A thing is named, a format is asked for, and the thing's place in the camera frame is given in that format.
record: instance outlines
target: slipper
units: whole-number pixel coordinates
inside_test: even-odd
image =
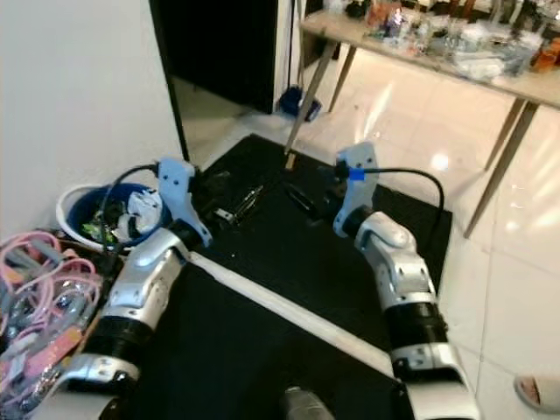
[[[522,387],[526,380],[535,382],[538,402]],[[515,392],[531,409],[545,414],[560,414],[560,377],[518,376],[514,380]]]

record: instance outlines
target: tiled floor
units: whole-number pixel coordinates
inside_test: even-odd
[[[318,92],[324,104],[340,66],[341,61],[331,64]],[[308,81],[312,71],[306,73]],[[285,143],[291,119],[244,110],[180,80],[176,87],[198,164],[210,165],[251,132]],[[332,162],[337,150],[366,139],[375,144],[380,166],[415,167],[441,179],[446,206],[455,215],[441,308],[486,418],[560,419],[525,409],[512,388],[515,374],[560,377],[556,111],[539,110],[472,239],[462,236],[487,183],[482,168],[512,100],[358,52],[335,112],[306,124],[297,149]],[[437,198],[430,183],[413,176],[396,174],[381,182],[422,200]]]

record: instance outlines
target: wooden table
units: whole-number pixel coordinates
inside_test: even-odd
[[[327,43],[317,65],[317,70],[315,70],[315,74],[307,89],[301,109],[291,130],[290,137],[288,138],[285,149],[286,154],[291,151],[291,147],[296,140],[305,116],[309,112],[312,99],[317,93],[319,84],[325,75],[325,70],[338,43],[349,44],[349,49],[340,72],[339,80],[334,89],[329,112],[332,112],[334,109],[334,105],[339,97],[340,90],[342,90],[344,86],[344,81],[348,76],[352,61],[354,60],[354,55],[358,48],[363,48],[391,59],[408,63],[412,66],[427,68],[440,74],[446,74],[460,79],[465,83],[476,84],[515,97],[515,101],[498,135],[496,144],[490,153],[485,171],[490,169],[492,162],[500,152],[502,146],[504,144],[506,145],[498,163],[493,169],[488,185],[465,231],[466,238],[470,237],[474,227],[477,225],[488,203],[498,189],[539,106],[546,105],[555,109],[560,109],[560,72],[547,74],[525,73],[518,78],[499,77],[490,82],[467,80],[457,73],[451,63],[444,59],[426,56],[414,57],[408,55],[406,52],[401,52],[389,45],[385,45],[378,39],[369,37],[369,29],[363,22],[353,20],[345,15],[329,13],[328,11],[313,13],[302,22],[301,28],[306,32],[325,38]]]

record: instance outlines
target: blue tape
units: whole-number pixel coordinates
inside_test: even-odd
[[[350,168],[350,173],[348,175],[348,178],[351,181],[365,181],[366,173],[364,172],[363,169]]]

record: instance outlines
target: white floor tile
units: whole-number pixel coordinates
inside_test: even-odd
[[[458,120],[423,115],[411,139],[410,148],[442,153],[455,165],[478,169],[486,164],[494,140],[483,129],[465,126]]]
[[[176,78],[173,85],[191,160],[196,165],[203,165],[222,139],[235,130],[239,118],[247,111],[187,81]]]
[[[401,166],[403,164],[403,157],[405,153],[405,149],[392,143],[379,142],[375,144],[377,164],[381,168]]]
[[[500,188],[494,247],[560,275],[560,126],[540,112]]]
[[[452,342],[474,353],[482,348],[490,255],[454,228],[445,259],[439,304]]]
[[[460,187],[455,188],[448,194],[449,207],[453,211],[453,224],[461,233],[466,231],[489,179],[489,173],[478,171],[468,178],[467,181],[463,182]],[[496,202],[496,197],[491,199],[470,238],[478,243],[486,252],[490,252],[493,247]]]
[[[364,90],[371,86],[388,87],[391,106],[409,110],[424,110],[440,79],[432,72],[396,64],[390,59],[356,54],[349,83]]]
[[[441,121],[488,130],[496,121],[503,122],[510,102],[507,95],[442,76],[426,108]]]
[[[339,109],[328,116],[329,125],[316,138],[343,148],[364,139],[377,140],[377,122],[384,110],[382,99],[377,95],[356,93],[353,98],[341,101]]]
[[[313,122],[304,123],[298,133],[294,148],[297,148],[301,139],[311,139],[320,133],[326,126],[329,117],[328,114],[321,114]],[[244,115],[239,123],[275,143],[286,144],[294,118],[279,111],[272,115],[252,111]]]
[[[485,358],[523,375],[560,375],[560,278],[494,253],[483,343]]]
[[[485,420],[542,420],[547,418],[521,402],[515,393],[513,383],[512,374],[492,363],[482,362],[477,399]]]
[[[247,127],[238,124],[234,129],[229,131],[225,136],[217,139],[214,142],[212,148],[208,148],[206,150],[206,154],[201,156],[203,159],[199,167],[202,171],[205,171],[209,168],[214,162],[216,162],[219,158],[225,155],[231,148],[233,148],[236,144],[238,144],[243,138],[254,134],[255,132],[252,129],[248,129]]]
[[[476,392],[479,382],[480,357],[462,346],[457,346],[457,349],[472,390]]]
[[[473,169],[458,166],[445,154],[435,150],[407,150],[402,159],[402,166],[425,171],[441,182],[444,193],[449,199],[445,207],[452,208],[452,198],[459,197],[480,176]],[[394,176],[395,188],[420,200],[438,203],[438,190],[427,178],[413,174]]]
[[[378,124],[381,138],[408,149],[421,122],[422,114],[405,108],[389,107],[381,114]]]

